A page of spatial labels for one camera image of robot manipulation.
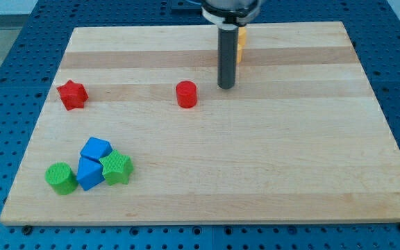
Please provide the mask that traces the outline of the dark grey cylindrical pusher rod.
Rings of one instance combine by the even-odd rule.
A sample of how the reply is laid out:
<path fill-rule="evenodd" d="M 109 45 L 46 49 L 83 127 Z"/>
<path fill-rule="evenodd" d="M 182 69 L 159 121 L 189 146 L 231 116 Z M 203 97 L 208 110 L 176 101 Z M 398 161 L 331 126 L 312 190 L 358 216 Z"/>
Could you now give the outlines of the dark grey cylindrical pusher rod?
<path fill-rule="evenodd" d="M 228 90 L 235 85 L 238 52 L 238 29 L 218 29 L 217 84 Z"/>

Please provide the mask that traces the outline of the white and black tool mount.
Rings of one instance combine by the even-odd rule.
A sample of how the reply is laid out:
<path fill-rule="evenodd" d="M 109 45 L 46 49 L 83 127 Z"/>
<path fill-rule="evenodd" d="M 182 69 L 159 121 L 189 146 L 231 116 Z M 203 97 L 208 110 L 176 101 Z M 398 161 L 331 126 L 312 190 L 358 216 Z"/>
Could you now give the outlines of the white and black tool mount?
<path fill-rule="evenodd" d="M 264 0 L 201 0 L 202 15 L 217 27 L 241 27 L 260 13 Z"/>

